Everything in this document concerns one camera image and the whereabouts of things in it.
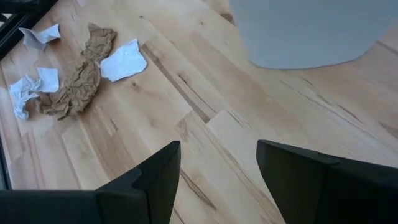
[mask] gray surface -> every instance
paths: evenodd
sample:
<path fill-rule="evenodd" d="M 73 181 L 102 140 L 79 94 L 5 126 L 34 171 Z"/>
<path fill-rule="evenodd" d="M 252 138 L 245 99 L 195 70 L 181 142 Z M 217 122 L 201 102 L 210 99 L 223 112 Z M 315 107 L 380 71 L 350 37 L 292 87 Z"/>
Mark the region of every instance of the gray surface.
<path fill-rule="evenodd" d="M 229 0 L 250 60 L 310 68 L 365 53 L 397 17 L 398 0 Z"/>

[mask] white paper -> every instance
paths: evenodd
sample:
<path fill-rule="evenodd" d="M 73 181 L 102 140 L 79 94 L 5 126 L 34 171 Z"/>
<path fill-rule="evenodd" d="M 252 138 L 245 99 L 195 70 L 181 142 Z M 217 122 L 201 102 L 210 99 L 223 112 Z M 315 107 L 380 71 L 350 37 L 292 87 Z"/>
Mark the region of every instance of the white paper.
<path fill-rule="evenodd" d="M 46 43 L 61 38 L 58 28 L 59 24 L 55 24 L 42 32 L 36 32 L 26 28 L 19 28 L 19 30 L 24 34 L 23 43 L 25 46 L 43 50 Z"/>
<path fill-rule="evenodd" d="M 27 120 L 29 113 L 25 109 L 26 102 L 38 97 L 37 92 L 53 93 L 59 89 L 58 70 L 53 68 L 38 68 L 39 79 L 33 80 L 25 75 L 10 85 L 9 91 L 14 98 L 14 114 Z"/>
<path fill-rule="evenodd" d="M 146 66 L 147 62 L 139 51 L 138 41 L 134 39 L 101 61 L 101 73 L 102 77 L 115 82 L 142 72 Z"/>

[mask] crumpled paper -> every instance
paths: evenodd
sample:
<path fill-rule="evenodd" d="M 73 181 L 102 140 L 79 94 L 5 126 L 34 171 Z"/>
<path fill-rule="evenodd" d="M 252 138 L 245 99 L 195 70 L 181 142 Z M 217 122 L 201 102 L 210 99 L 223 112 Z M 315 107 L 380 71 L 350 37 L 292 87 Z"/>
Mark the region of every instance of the crumpled paper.
<path fill-rule="evenodd" d="M 139 51 L 138 40 L 134 39 L 101 61 L 101 73 L 102 77 L 115 82 L 142 72 L 146 66 L 147 62 Z"/>
<path fill-rule="evenodd" d="M 26 28 L 19 28 L 19 30 L 24 34 L 23 44 L 27 47 L 33 47 L 39 50 L 43 50 L 46 43 L 57 38 L 61 38 L 59 32 L 59 24 L 55 24 L 42 32 L 36 32 Z"/>
<path fill-rule="evenodd" d="M 37 92 L 53 93 L 59 89 L 57 69 L 38 68 L 37 71 L 40 77 L 37 80 L 25 75 L 9 87 L 10 94 L 14 97 L 14 114 L 23 120 L 29 117 L 25 109 L 26 102 L 38 97 Z"/>

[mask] wood grain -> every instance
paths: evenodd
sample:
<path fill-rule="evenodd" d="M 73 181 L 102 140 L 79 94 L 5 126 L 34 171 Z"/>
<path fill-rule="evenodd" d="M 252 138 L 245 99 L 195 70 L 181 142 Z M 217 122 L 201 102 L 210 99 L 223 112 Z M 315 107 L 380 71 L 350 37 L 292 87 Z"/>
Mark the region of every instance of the wood grain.
<path fill-rule="evenodd" d="M 61 79 L 87 24 L 138 38 L 148 67 L 103 80 L 74 118 L 15 118 L 8 86 L 36 67 Z M 260 172 L 258 139 L 398 167 L 398 24 L 361 58 L 307 70 L 247 60 L 227 0 L 59 0 L 42 54 L 22 43 L 0 62 L 0 134 L 15 189 L 95 189 L 173 140 L 182 170 L 171 223 L 283 223 Z"/>

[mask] paper scrap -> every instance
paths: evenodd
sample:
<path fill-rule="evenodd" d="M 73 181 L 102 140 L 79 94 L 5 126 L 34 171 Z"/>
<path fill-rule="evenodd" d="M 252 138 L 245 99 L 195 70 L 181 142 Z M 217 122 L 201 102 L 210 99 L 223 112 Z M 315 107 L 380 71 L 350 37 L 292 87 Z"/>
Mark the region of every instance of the paper scrap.
<path fill-rule="evenodd" d="M 25 75 L 9 87 L 10 94 L 14 97 L 14 114 L 23 120 L 29 117 L 25 109 L 26 102 L 38 97 L 37 92 L 53 93 L 59 89 L 57 69 L 38 68 L 37 71 L 40 77 L 37 80 Z"/>
<path fill-rule="evenodd" d="M 61 38 L 58 28 L 59 24 L 55 24 L 42 32 L 36 32 L 26 28 L 19 28 L 19 30 L 24 34 L 23 44 L 25 46 L 43 50 L 46 43 Z"/>
<path fill-rule="evenodd" d="M 101 73 L 102 77 L 115 82 L 142 72 L 146 66 L 147 62 L 139 51 L 138 40 L 134 39 L 101 61 Z"/>

